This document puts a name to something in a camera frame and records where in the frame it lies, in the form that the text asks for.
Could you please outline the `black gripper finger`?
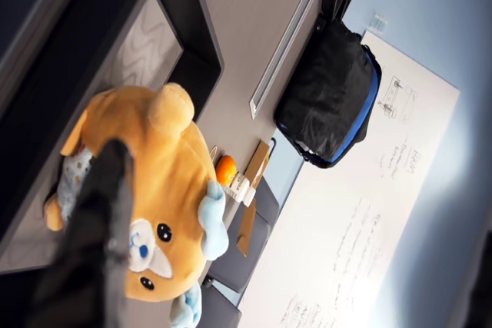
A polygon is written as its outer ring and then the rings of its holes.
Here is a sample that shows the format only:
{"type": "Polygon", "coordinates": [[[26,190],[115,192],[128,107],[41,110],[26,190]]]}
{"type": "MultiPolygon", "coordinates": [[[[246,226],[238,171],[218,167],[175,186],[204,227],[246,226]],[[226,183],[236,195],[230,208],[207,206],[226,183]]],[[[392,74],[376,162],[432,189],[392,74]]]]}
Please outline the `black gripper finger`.
{"type": "Polygon", "coordinates": [[[96,156],[34,295],[36,327],[123,327],[133,159],[110,140],[96,156]]]}

